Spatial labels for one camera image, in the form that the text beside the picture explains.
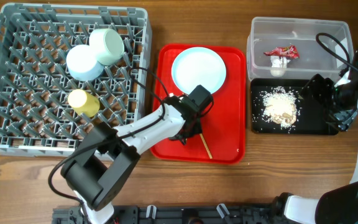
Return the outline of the wooden chopstick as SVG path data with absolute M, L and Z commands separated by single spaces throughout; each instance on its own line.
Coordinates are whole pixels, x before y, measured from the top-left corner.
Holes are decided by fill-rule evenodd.
M 206 140 L 205 140 L 203 134 L 200 133 L 199 136 L 200 136 L 200 138 L 201 138 L 201 140 L 202 140 L 203 146 L 204 146 L 204 148 L 205 148 L 205 150 L 206 150 L 206 152 L 207 152 L 207 154 L 208 154 L 209 159 L 212 159 L 213 156 L 212 156 L 212 154 L 211 154 L 211 152 L 210 152 L 210 150 L 209 150 L 208 144 L 207 144 L 207 142 L 206 142 Z

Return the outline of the red snack wrapper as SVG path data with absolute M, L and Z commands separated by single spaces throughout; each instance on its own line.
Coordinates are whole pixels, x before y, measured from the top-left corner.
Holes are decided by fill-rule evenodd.
M 276 47 L 275 49 L 264 52 L 266 56 L 278 56 L 278 57 L 287 57 L 292 59 L 297 59 L 300 57 L 297 48 L 294 45 L 288 47 Z

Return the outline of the light blue round plate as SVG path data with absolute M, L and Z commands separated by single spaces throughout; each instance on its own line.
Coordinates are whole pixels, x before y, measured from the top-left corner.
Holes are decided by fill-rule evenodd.
M 191 47 L 174 59 L 171 74 L 174 84 L 183 93 L 190 94 L 198 85 L 215 93 L 226 80 L 226 65 L 215 51 Z

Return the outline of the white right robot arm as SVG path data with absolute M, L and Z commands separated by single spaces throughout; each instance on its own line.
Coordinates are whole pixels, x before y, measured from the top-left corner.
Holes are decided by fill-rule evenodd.
M 329 111 L 355 109 L 358 112 L 358 50 L 348 75 L 348 82 L 334 86 L 315 75 L 302 89 Z M 356 167 L 349 184 L 323 194 L 319 199 L 291 195 L 283 208 L 285 218 L 297 223 L 358 223 L 358 153 Z

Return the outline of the yellow plastic cup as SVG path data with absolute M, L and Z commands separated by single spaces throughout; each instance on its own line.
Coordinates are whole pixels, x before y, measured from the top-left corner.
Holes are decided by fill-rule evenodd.
M 84 113 L 87 117 L 93 117 L 100 109 L 97 97 L 81 89 L 73 90 L 68 95 L 68 104 L 78 115 Z

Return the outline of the light blue bowl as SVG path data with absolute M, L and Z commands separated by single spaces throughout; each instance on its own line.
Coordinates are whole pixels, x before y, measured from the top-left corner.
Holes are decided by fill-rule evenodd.
M 89 45 L 77 45 L 67 54 L 69 74 L 79 81 L 91 81 L 102 75 L 104 65 L 99 63 Z

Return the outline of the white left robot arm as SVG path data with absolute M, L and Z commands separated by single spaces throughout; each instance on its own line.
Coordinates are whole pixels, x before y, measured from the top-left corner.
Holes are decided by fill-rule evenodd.
M 106 223 L 113 198 L 122 189 L 142 153 L 163 141 L 180 141 L 202 132 L 201 118 L 214 104 L 198 85 L 188 95 L 167 96 L 151 114 L 133 123 L 96 125 L 62 164 L 61 175 L 76 194 L 88 223 Z

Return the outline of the green bowl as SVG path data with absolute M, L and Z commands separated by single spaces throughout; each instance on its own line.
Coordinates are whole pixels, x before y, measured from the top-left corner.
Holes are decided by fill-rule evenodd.
M 95 29 L 89 37 L 89 46 L 97 61 L 103 65 L 113 65 L 124 54 L 124 42 L 114 29 Z

